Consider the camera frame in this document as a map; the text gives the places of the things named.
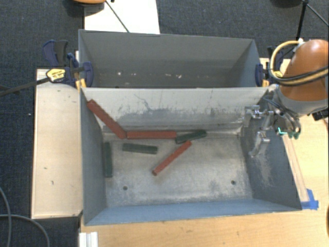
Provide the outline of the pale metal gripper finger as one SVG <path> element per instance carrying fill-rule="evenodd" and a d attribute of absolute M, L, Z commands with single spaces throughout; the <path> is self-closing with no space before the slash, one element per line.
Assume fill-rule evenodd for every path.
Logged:
<path fill-rule="evenodd" d="M 243 127 L 249 127 L 250 121 L 252 119 L 260 119 L 260 106 L 259 105 L 245 107 L 245 113 L 243 116 Z"/>
<path fill-rule="evenodd" d="M 267 137 L 265 131 L 259 131 L 256 134 L 255 137 L 255 143 L 254 147 L 251 149 L 251 151 L 248 152 L 248 154 L 251 157 L 257 156 L 259 153 L 262 153 L 267 148 L 267 145 L 270 144 L 270 139 Z"/>

